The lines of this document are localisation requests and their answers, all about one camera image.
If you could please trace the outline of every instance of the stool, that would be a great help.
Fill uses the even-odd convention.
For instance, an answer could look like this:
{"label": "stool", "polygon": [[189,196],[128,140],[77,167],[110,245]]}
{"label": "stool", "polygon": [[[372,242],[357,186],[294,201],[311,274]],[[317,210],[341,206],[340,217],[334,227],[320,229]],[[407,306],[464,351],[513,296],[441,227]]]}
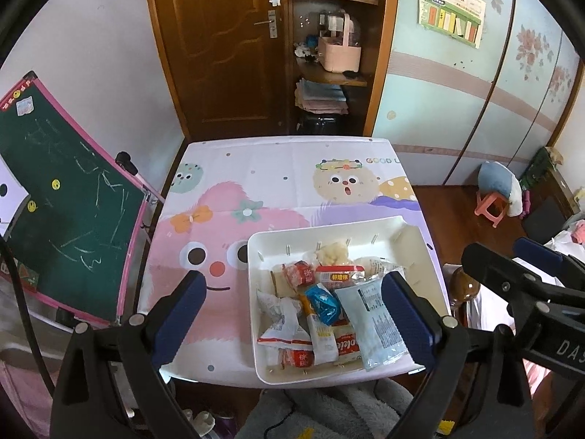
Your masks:
{"label": "stool", "polygon": [[[487,208],[489,208],[492,204],[499,208],[500,210],[497,217],[495,217],[489,211],[487,211]],[[487,194],[484,199],[482,199],[482,196],[478,191],[478,207],[475,209],[476,216],[484,215],[488,220],[492,221],[495,228],[498,226],[499,222],[502,221],[502,218],[504,218],[507,212],[508,200],[504,198],[501,194],[493,191]]]}

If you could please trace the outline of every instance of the white tray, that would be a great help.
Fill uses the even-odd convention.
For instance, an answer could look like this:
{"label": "white tray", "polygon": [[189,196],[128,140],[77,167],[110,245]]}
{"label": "white tray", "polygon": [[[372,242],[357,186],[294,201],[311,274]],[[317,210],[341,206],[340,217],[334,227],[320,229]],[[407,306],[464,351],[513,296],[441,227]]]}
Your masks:
{"label": "white tray", "polygon": [[304,370],[295,367],[284,370],[269,368],[266,365],[265,347],[256,342],[270,326],[270,319],[261,313],[256,296],[258,289],[274,294],[270,270],[281,272],[282,264],[302,259],[307,252],[316,250],[318,244],[324,246],[335,241],[346,242],[350,259],[378,256],[406,266],[406,280],[414,292],[426,297],[439,315],[449,314],[422,234],[418,227],[407,224],[403,217],[253,234],[248,241],[252,345],[256,374],[266,384],[301,383],[363,369],[361,360],[343,366],[327,363]]}

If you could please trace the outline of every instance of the green chalkboard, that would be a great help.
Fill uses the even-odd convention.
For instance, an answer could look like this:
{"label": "green chalkboard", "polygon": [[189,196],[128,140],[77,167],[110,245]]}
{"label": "green chalkboard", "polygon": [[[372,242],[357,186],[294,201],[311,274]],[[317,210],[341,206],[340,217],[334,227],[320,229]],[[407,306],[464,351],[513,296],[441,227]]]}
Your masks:
{"label": "green chalkboard", "polygon": [[[113,123],[104,120],[104,130]],[[142,190],[34,73],[0,103],[0,154],[30,193],[8,243],[39,273],[38,292],[69,309],[115,320]]]}

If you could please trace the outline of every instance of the tablecloth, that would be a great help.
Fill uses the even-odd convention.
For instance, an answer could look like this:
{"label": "tablecloth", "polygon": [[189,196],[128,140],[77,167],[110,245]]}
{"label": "tablecloth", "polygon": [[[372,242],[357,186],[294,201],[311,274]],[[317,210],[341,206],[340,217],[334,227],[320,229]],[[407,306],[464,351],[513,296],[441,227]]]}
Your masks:
{"label": "tablecloth", "polygon": [[[247,241],[256,232],[402,216],[419,227],[437,276],[441,268],[420,205],[388,140],[265,137],[192,143],[173,178],[153,236],[139,298],[148,312],[188,269],[211,287],[173,363],[175,377],[265,387],[250,339]],[[445,301],[447,293],[441,282]],[[303,383],[352,383],[399,374],[389,367]]]}

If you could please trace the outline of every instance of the pink basket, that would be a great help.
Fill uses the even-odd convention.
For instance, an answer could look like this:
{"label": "pink basket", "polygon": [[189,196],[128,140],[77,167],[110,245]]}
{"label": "pink basket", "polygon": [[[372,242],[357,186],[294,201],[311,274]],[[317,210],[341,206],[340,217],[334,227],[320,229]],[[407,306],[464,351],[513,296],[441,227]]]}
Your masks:
{"label": "pink basket", "polygon": [[319,38],[319,61],[326,71],[359,72],[362,48],[349,45],[349,14],[343,15],[343,44],[334,44],[335,38]]}

